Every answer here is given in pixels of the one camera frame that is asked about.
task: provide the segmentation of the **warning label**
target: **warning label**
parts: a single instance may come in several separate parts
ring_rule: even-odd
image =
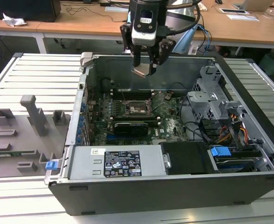
[[[104,176],[141,176],[139,151],[105,152]]]

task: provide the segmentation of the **wooden desk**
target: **wooden desk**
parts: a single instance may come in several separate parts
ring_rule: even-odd
[[[262,16],[263,12],[254,12],[260,20],[257,21],[237,21],[231,20],[226,14],[218,13],[218,8],[233,8],[231,3],[242,2],[243,0],[223,0],[222,5],[218,5],[214,0],[203,0],[208,11],[201,12],[204,17],[205,28],[212,34],[212,45],[253,47],[253,48],[273,48],[274,49],[274,19]],[[127,17],[124,12],[106,12],[104,7],[99,5],[90,6],[82,2],[62,2],[64,5],[80,4],[78,6],[63,6],[56,22],[28,22],[28,25],[21,27],[9,27],[0,21],[0,35],[32,36],[36,39],[41,53],[46,53],[44,38],[73,38],[73,39],[94,39],[94,40],[122,40],[119,27]],[[82,11],[75,15],[70,15],[67,8],[84,7]],[[204,36],[197,31],[193,46],[198,46]]]
[[[37,28],[41,24],[40,21],[26,21],[26,23],[27,25],[11,27],[8,26],[4,21],[0,20],[0,30],[14,32],[37,32]]]
[[[264,12],[253,12],[258,21],[231,20],[226,14],[221,14],[219,8],[233,8],[232,3],[242,3],[243,0],[223,0],[218,5],[213,0],[203,0],[208,11],[201,12],[205,28],[212,34],[212,45],[241,46],[256,48],[274,48],[274,19],[264,16]],[[202,41],[203,34],[197,31],[195,41]]]
[[[55,22],[42,22],[38,32],[42,33],[60,33],[60,34],[88,34],[88,35],[112,35],[120,36],[120,26],[127,19],[127,13],[124,12],[106,12],[105,7],[100,5],[83,6],[82,11],[74,13],[67,12],[67,8],[80,8],[81,6],[63,6],[59,17]]]

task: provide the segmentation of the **sticker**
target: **sticker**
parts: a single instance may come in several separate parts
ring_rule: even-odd
[[[150,18],[140,18],[140,22],[141,23],[151,23],[151,19]]]
[[[92,148],[90,154],[91,155],[104,155],[106,149],[105,148]]]
[[[0,154],[0,157],[11,157],[10,154]]]
[[[104,152],[104,176],[142,176],[139,151]]]

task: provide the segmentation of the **computer case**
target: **computer case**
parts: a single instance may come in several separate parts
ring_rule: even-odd
[[[54,22],[61,11],[59,0],[0,0],[0,19],[2,13],[13,18],[23,18]]]

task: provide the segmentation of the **blue latch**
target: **blue latch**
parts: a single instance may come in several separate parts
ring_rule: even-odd
[[[213,156],[231,156],[231,152],[228,147],[220,146],[211,149]]]
[[[46,163],[46,170],[58,170],[58,161],[48,161]]]

